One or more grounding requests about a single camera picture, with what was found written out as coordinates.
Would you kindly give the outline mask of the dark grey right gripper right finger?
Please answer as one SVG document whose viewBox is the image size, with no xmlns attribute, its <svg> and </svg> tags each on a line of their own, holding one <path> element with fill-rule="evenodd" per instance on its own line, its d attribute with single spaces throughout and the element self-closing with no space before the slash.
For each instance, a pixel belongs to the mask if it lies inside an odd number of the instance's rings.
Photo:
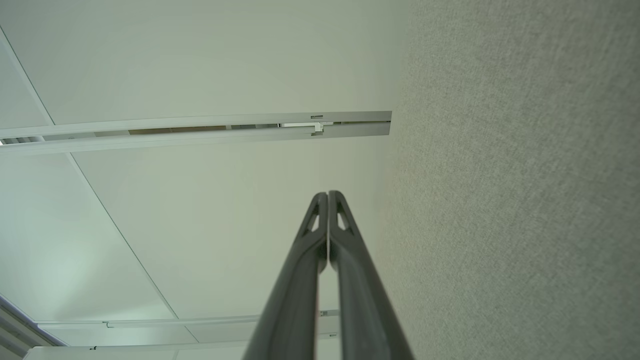
<svg viewBox="0 0 640 360">
<path fill-rule="evenodd" d="M 338 276 L 344 360 L 413 360 L 345 196 L 328 193 L 328 258 Z"/>
</svg>

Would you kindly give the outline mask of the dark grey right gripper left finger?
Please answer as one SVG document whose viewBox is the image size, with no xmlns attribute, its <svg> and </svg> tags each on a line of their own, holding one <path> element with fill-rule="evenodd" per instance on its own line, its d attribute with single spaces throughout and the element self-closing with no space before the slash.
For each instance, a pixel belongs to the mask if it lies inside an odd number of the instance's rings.
<svg viewBox="0 0 640 360">
<path fill-rule="evenodd" d="M 314 360 L 318 278 L 328 260 L 329 195 L 311 199 L 266 306 L 243 355 L 245 360 Z"/>
</svg>

